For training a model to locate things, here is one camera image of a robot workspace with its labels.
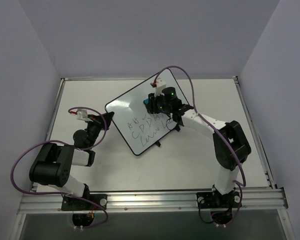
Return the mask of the blue whiteboard eraser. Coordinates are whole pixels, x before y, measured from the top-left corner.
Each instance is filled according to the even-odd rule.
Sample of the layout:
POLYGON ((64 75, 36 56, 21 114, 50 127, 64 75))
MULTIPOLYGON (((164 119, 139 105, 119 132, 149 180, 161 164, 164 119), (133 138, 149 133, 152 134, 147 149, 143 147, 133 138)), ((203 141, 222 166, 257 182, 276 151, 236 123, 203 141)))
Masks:
POLYGON ((143 101, 143 104, 144 104, 145 106, 148 106, 148 105, 149 105, 149 99, 145 99, 145 100, 143 101))

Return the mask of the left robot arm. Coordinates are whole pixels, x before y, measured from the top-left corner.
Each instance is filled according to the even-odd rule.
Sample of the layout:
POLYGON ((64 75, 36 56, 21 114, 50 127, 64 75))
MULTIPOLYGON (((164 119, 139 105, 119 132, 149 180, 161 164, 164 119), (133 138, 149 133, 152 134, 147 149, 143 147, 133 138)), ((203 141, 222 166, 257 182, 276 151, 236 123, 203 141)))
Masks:
POLYGON ((29 179, 43 186, 52 187, 62 194, 72 195, 73 204, 80 210, 90 206, 89 187, 71 176, 71 167, 91 167, 95 160, 92 150, 102 131, 107 131, 115 113, 106 112, 102 115, 88 114, 86 109, 71 110, 77 120, 86 123, 85 129, 73 134, 73 145, 58 145, 47 142, 41 147, 30 170, 29 179))

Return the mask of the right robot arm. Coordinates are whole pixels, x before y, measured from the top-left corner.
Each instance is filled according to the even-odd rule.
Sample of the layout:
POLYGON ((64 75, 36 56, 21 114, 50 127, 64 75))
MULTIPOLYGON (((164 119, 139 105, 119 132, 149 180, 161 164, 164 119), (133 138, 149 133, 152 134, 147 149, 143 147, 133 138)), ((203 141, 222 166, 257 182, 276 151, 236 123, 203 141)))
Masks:
POLYGON ((230 192, 235 188, 238 174, 242 175, 242 186, 246 178, 242 164, 252 149, 242 126, 236 120, 225 122, 199 113, 194 106, 183 103, 174 87, 154 85, 154 93, 148 95, 144 105, 150 114, 164 114, 182 127, 198 131, 213 141, 214 152, 220 165, 217 180, 213 186, 213 203, 224 206, 230 201, 230 192))

